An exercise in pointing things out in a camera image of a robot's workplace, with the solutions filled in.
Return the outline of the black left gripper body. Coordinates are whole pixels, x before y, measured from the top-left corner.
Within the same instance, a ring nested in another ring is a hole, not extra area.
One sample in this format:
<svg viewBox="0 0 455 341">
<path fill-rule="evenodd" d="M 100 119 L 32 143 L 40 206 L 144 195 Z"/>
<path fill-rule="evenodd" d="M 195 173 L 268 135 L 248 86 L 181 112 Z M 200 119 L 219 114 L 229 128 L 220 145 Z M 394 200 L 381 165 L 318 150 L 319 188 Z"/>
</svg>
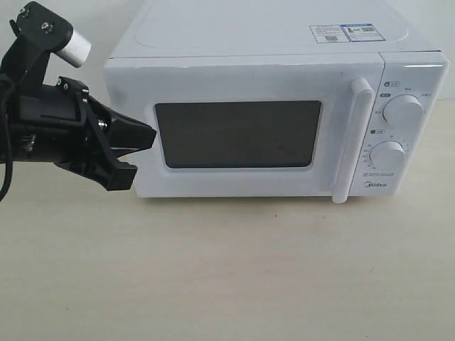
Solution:
<svg viewBox="0 0 455 341">
<path fill-rule="evenodd" d="M 22 83 L 14 93 L 14 160 L 52 163 L 84 178 L 111 178 L 117 173 L 109 144 L 115 122 L 116 111 L 80 81 Z"/>
</svg>

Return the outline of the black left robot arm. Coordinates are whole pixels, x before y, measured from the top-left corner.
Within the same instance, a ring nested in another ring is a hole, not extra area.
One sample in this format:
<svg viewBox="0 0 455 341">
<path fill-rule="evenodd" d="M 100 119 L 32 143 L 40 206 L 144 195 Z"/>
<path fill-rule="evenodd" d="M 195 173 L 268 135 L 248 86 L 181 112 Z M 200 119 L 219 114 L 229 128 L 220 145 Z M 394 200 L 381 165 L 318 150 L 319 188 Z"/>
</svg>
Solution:
<svg viewBox="0 0 455 341">
<path fill-rule="evenodd" d="M 106 107 L 78 80 L 23 91 L 1 78 L 1 163 L 52 163 L 108 191 L 131 188 L 137 167 L 120 157 L 149 150 L 156 130 Z"/>
</svg>

